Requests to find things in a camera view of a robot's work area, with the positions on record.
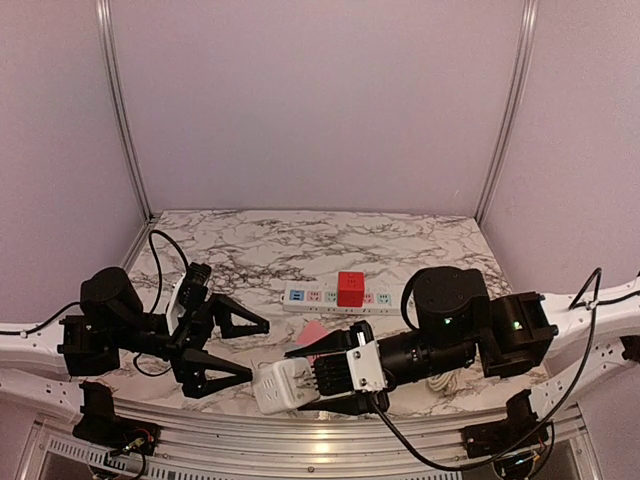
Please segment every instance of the white power strip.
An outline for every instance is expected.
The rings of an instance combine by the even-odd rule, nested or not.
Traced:
[[[404,285],[366,285],[362,307],[339,307],[337,283],[287,282],[282,308],[287,312],[400,315],[403,289]]]

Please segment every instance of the black bracket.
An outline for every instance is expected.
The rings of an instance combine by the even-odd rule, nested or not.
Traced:
[[[286,352],[284,356],[294,358],[346,352],[359,346],[360,338],[364,343],[374,340],[373,329],[364,320],[354,323],[349,330],[334,330],[311,345]]]
[[[375,402],[380,410],[389,409],[389,395],[387,392],[363,393],[353,392],[339,397],[325,398],[317,402],[308,403],[298,410],[323,410],[325,412],[342,413],[344,415],[362,415],[376,413],[370,402]]]
[[[214,293],[203,306],[204,312],[211,309],[215,323],[220,327],[220,336],[222,338],[238,338],[257,335],[261,333],[269,333],[269,322],[260,315],[247,310],[232,298]],[[234,325],[231,315],[237,315],[244,318],[254,325]]]
[[[640,335],[620,337],[620,340],[624,346],[622,358],[640,363]]]
[[[80,408],[83,417],[73,427],[74,437],[114,450],[122,450],[136,438],[144,438],[140,451],[153,455],[160,434],[158,425],[116,415],[111,390],[100,383],[83,382],[80,388],[84,391],[84,406]]]
[[[462,429],[462,439],[469,458],[493,455],[513,445],[523,434],[531,431],[538,422],[538,416],[531,410],[529,395],[531,390],[523,390],[507,401],[507,418],[497,422],[472,425]],[[549,434],[545,427],[529,435],[517,448],[546,442]]]
[[[178,359],[171,362],[176,380],[182,382],[182,392],[191,398],[202,398],[228,387],[250,382],[251,369],[214,357],[202,350],[187,349]],[[207,370],[231,374],[228,377],[208,379]]]

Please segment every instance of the aluminum frame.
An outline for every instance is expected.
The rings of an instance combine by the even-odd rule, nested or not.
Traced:
[[[438,472],[417,462],[376,420],[300,420],[239,417],[185,411],[116,401],[119,415],[158,423],[162,427],[155,455],[149,459],[149,471],[199,471],[215,478],[302,479],[302,478],[377,478],[440,480]],[[420,451],[436,461],[458,462],[465,456],[460,429],[474,423],[498,420],[504,409],[453,415],[399,419],[398,428]],[[557,441],[585,436],[587,431],[576,405],[556,417]],[[71,426],[58,420],[39,417],[29,437],[29,445],[18,472],[19,480],[36,480],[42,471],[49,439],[71,436]],[[588,443],[580,443],[587,452]],[[93,451],[101,447],[92,446]],[[131,471],[139,463],[131,459]],[[588,464],[583,462],[588,473]],[[153,474],[147,478],[156,478]],[[589,480],[599,480],[596,475]]]
[[[496,141],[489,170],[482,187],[482,193],[478,200],[476,213],[474,218],[478,225],[482,224],[487,216],[491,201],[498,185],[500,172],[504,165],[509,148],[509,141],[515,124],[518,107],[522,103],[529,66],[531,65],[531,54],[533,51],[533,39],[536,29],[536,20],[538,18],[538,0],[525,0],[522,12],[522,23],[520,24],[520,37],[518,39],[518,47],[516,51],[516,61],[513,67],[513,75],[511,77],[511,86],[509,88],[509,96],[502,117],[500,133]]]
[[[120,81],[120,72],[118,69],[116,43],[113,35],[113,24],[111,21],[111,1],[97,0],[96,14],[98,28],[100,31],[100,43],[102,45],[107,80],[109,83],[109,91],[111,93],[118,132],[120,134],[120,140],[125,154],[127,170],[129,172],[133,193],[136,197],[140,213],[142,214],[144,222],[149,223],[153,220],[154,215],[151,210],[149,197],[142,179],[142,172],[140,170],[138,156],[133,143],[133,136],[131,135],[124,96],[122,94],[122,83]]]

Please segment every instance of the red block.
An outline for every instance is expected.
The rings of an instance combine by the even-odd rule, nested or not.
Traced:
[[[364,273],[338,273],[338,306],[362,307],[364,301]]]

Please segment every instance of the lavender wall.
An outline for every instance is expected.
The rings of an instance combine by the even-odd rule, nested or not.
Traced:
[[[0,322],[38,322],[142,225],[95,2],[0,2]]]
[[[114,2],[156,211],[472,214],[522,2]]]
[[[527,90],[484,230],[517,290],[640,269],[640,3],[541,0]],[[604,478],[637,478],[637,369],[580,402]]]

